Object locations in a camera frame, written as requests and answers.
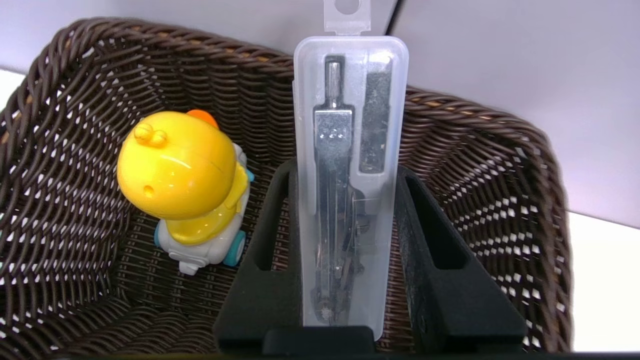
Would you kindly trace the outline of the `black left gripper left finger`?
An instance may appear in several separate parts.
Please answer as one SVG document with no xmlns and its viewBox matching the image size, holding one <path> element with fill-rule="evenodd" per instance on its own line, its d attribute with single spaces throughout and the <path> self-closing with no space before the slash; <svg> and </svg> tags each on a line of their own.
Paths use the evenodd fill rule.
<svg viewBox="0 0 640 360">
<path fill-rule="evenodd" d="M 284 162 L 275 171 L 224 305 L 214 324 L 222 352 L 289 352 L 288 338 L 302 325 L 302 265 L 297 220 L 292 215 L 285 234 L 288 265 L 274 271 L 274 251 L 282 207 L 297 184 L 297 162 Z"/>
</svg>

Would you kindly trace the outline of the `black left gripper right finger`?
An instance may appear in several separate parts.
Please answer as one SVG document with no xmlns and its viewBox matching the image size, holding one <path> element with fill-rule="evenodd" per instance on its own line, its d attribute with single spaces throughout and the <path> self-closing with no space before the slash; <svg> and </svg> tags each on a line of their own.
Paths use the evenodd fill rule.
<svg viewBox="0 0 640 360">
<path fill-rule="evenodd" d="M 525 319 L 416 173 L 400 167 L 395 222 L 407 309 L 426 354 L 521 353 Z"/>
</svg>

